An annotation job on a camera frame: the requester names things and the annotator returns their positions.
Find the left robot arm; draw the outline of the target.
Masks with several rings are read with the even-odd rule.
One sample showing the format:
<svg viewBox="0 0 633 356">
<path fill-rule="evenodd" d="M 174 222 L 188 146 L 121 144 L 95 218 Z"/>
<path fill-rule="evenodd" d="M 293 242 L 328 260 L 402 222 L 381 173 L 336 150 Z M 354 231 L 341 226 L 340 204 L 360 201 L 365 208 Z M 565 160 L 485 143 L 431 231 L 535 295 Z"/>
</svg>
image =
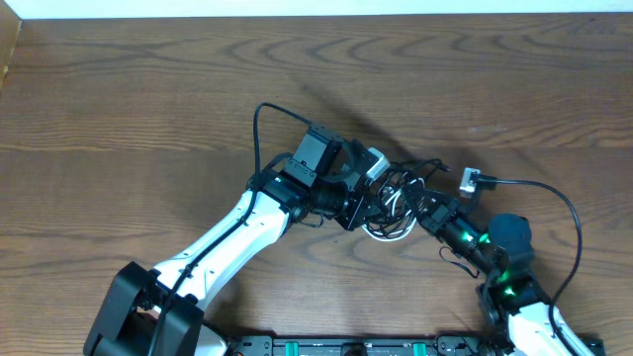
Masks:
<svg viewBox="0 0 633 356">
<path fill-rule="evenodd" d="M 364 194 L 388 167 L 376 148 L 311 125 L 296 151 L 257 170 L 235 207 L 198 240 L 151 269 L 131 262 L 117 273 L 84 354 L 225 354 L 226 340 L 204 324 L 224 285 L 309 214 L 355 228 Z"/>
</svg>

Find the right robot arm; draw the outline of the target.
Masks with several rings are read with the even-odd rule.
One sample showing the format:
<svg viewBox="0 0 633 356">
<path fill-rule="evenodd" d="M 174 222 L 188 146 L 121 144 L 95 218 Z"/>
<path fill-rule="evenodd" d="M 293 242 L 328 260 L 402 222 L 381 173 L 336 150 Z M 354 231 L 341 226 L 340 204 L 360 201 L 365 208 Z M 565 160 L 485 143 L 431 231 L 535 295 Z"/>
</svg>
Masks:
<svg viewBox="0 0 633 356">
<path fill-rule="evenodd" d="M 471 182 L 475 193 L 467 206 L 417 184 L 403 187 L 402 192 L 418 224 L 486 276 L 476 294 L 490 328 L 491 351 L 497 355 L 590 355 L 592 350 L 571 330 L 556 307 L 582 256 L 582 227 L 570 200 L 555 188 L 535 181 L 476 174 Z M 570 209 L 578 237 L 577 255 L 572 271 L 554 295 L 544 291 L 531 268 L 535 251 L 527 218 L 499 214 L 484 230 L 469 220 L 468 213 L 476 207 L 481 192 L 497 184 L 546 189 Z"/>
</svg>

